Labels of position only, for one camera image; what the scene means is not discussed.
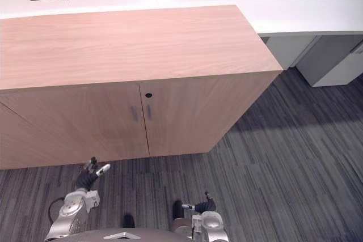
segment wood grain surface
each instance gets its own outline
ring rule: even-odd
[[[0,169],[149,156],[137,83],[0,95]]]
[[[150,156],[209,152],[277,74],[140,83]]]
[[[0,90],[282,69],[236,6],[6,19],[1,33]]]

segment striped carpet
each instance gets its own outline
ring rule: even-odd
[[[0,171],[0,241],[42,241],[77,165]],[[112,163],[85,229],[168,229],[177,199],[214,195],[233,242],[363,241],[363,76],[311,88],[283,72],[208,154]],[[59,205],[53,209],[53,217]]]

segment cabinet door handle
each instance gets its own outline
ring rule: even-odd
[[[137,110],[135,106],[131,106],[131,111],[132,111],[132,116],[134,117],[134,120],[137,122],[138,121],[138,116],[137,116]]]
[[[149,116],[149,119],[151,120],[151,105],[147,105],[147,115]]]

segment cabinet top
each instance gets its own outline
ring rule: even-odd
[[[1,23],[0,90],[281,71],[236,6]]]

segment white countertop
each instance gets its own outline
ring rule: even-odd
[[[363,33],[363,0],[0,0],[0,19],[230,4],[260,36]]]

